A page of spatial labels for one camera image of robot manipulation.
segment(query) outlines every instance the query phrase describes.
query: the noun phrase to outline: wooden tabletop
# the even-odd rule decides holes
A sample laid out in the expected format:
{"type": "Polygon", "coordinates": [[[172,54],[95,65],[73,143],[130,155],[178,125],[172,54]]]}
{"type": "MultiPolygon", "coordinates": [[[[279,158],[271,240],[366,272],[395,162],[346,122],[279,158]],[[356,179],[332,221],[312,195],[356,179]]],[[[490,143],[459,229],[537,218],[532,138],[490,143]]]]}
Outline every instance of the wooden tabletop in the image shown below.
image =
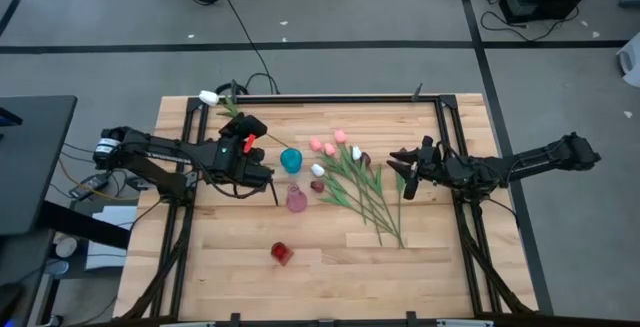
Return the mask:
{"type": "MultiPolygon", "coordinates": [[[[481,94],[456,95],[469,154],[496,155],[496,144],[481,94]]],[[[188,97],[162,99],[154,134],[180,138],[188,97]]],[[[378,244],[375,228],[340,206],[318,201],[309,188],[309,167],[319,158],[309,138],[333,142],[333,131],[343,129],[348,143],[359,146],[383,166],[386,200],[397,202],[395,176],[385,161],[389,152],[419,146],[424,135],[439,140],[434,108],[426,103],[384,104],[261,104],[241,105],[269,127],[269,133],[298,148],[304,167],[288,175],[279,163],[283,148],[269,138],[255,146],[266,152],[264,164],[275,169],[281,206],[271,193],[245,200],[224,197],[201,182],[191,231],[182,293],[180,320],[229,320],[233,312],[243,320],[388,319],[472,316],[451,193],[422,183],[413,201],[402,203],[402,238],[378,244]],[[293,214],[284,206],[286,189],[297,183],[309,198],[309,207],[293,214]],[[294,257],[282,267],[270,256],[273,243],[292,247],[294,257]]],[[[218,138],[227,117],[210,110],[206,137],[218,138]]],[[[195,138],[197,116],[192,136],[195,138]]],[[[449,133],[453,134],[450,120],[449,133]]],[[[171,163],[159,163],[174,170],[171,163]]],[[[510,206],[506,190],[492,198],[510,206]]],[[[141,195],[138,214],[158,200],[157,192],[141,195]]],[[[524,251],[514,217],[508,211],[482,204],[484,224],[494,267],[523,303],[536,308],[524,251]]],[[[134,229],[122,274],[114,316],[128,310],[157,270],[167,206],[158,206],[134,229]]],[[[468,224],[473,230],[470,213],[468,224]]],[[[179,232],[182,215],[176,224],[179,232]]],[[[484,277],[476,268],[483,306],[489,300],[484,277]]],[[[169,310],[173,275],[165,284],[162,312],[169,310]]]]}

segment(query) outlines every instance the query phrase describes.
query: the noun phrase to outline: white tulip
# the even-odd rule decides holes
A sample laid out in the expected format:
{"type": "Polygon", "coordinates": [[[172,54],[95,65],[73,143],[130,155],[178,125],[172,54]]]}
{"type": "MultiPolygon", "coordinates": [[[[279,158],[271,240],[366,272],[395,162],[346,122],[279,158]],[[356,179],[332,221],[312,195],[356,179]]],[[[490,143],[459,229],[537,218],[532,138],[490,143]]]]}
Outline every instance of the white tulip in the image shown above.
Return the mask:
{"type": "Polygon", "coordinates": [[[360,159],[360,157],[362,157],[362,151],[360,151],[360,148],[358,146],[354,146],[351,149],[351,158],[353,158],[354,161],[357,161],[360,159]]]}
{"type": "Polygon", "coordinates": [[[220,101],[220,97],[210,91],[200,91],[200,95],[198,97],[200,98],[200,101],[208,104],[211,107],[217,105],[218,101],[220,101]]]}
{"type": "Polygon", "coordinates": [[[324,175],[324,168],[319,164],[314,164],[311,166],[311,172],[313,172],[313,175],[316,177],[322,177],[324,175]]]}

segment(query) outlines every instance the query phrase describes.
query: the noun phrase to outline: black floor stripe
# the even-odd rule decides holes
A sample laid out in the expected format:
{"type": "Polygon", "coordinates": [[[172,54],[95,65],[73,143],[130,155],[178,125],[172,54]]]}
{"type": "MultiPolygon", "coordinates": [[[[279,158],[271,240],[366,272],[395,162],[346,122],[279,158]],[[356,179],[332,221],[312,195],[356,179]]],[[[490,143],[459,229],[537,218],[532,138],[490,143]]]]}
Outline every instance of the black floor stripe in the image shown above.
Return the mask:
{"type": "MultiPolygon", "coordinates": [[[[462,5],[467,19],[467,24],[469,26],[469,33],[471,34],[473,49],[476,53],[476,58],[478,59],[478,66],[480,68],[482,82],[484,83],[491,116],[493,117],[493,125],[498,136],[500,150],[503,155],[510,155],[513,154],[513,149],[511,148],[511,142],[509,141],[509,136],[507,134],[507,126],[504,121],[504,115],[502,114],[502,108],[500,107],[500,101],[498,100],[498,93],[493,83],[493,77],[489,68],[489,62],[487,61],[487,55],[484,50],[482,38],[480,37],[480,30],[478,29],[475,14],[473,13],[471,0],[462,0],[462,5]]],[[[538,309],[545,314],[553,314],[549,289],[547,288],[547,283],[544,279],[540,254],[538,253],[538,246],[533,234],[531,218],[527,210],[524,192],[520,183],[511,184],[511,196],[520,221],[520,234],[522,236],[522,243],[525,247],[529,273],[531,274],[531,280],[534,286],[536,299],[538,301],[538,309]]]]}
{"type": "Polygon", "coordinates": [[[2,19],[0,20],[0,37],[2,37],[4,30],[7,29],[9,22],[11,22],[11,18],[13,17],[13,14],[18,9],[18,5],[20,4],[20,1],[22,0],[11,0],[9,7],[7,7],[7,10],[4,12],[4,15],[2,15],[2,19]]]}
{"type": "Polygon", "coordinates": [[[535,49],[535,48],[620,48],[627,40],[603,41],[548,41],[548,42],[482,42],[482,47],[490,49],[535,49]]]}
{"type": "MultiPolygon", "coordinates": [[[[328,41],[328,42],[264,42],[256,43],[260,51],[435,48],[471,49],[471,41],[328,41]]],[[[249,43],[202,43],[105,46],[0,46],[0,54],[64,54],[64,53],[140,53],[140,52],[207,52],[252,51],[249,43]]]]}

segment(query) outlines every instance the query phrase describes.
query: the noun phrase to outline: small pink vase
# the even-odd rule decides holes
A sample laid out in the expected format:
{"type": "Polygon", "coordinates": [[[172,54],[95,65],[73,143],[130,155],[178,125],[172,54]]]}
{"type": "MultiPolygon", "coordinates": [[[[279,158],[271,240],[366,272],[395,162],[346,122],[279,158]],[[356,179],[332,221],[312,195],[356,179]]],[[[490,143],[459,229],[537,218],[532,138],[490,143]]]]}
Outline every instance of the small pink vase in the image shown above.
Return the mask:
{"type": "Polygon", "coordinates": [[[290,184],[287,191],[287,208],[291,212],[302,212],[307,208],[307,196],[297,184],[290,184]]]}

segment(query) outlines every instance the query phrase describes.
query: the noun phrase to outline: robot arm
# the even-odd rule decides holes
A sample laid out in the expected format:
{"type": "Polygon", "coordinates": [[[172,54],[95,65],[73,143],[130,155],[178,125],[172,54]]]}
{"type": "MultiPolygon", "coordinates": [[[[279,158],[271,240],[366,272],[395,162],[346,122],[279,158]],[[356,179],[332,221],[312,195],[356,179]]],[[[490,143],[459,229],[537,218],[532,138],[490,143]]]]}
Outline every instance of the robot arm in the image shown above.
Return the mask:
{"type": "Polygon", "coordinates": [[[156,137],[130,127],[105,129],[93,160],[98,169],[127,169],[156,185],[161,195],[180,200],[192,198],[190,191],[197,173],[167,172],[149,158],[190,164],[216,188],[232,184],[234,189],[239,185],[262,192],[272,182],[273,170],[260,164],[264,151],[253,148],[252,143],[266,133],[262,122],[242,113],[220,129],[217,141],[209,139],[199,144],[156,137]]]}
{"type": "Polygon", "coordinates": [[[589,142],[572,133],[545,147],[505,158],[459,156],[449,146],[440,151],[441,143],[425,136],[422,147],[413,151],[392,152],[399,160],[387,161],[407,182],[404,198],[413,199],[422,179],[460,191],[467,201],[482,201],[498,186],[539,173],[560,169],[586,171],[600,161],[589,142]]]}

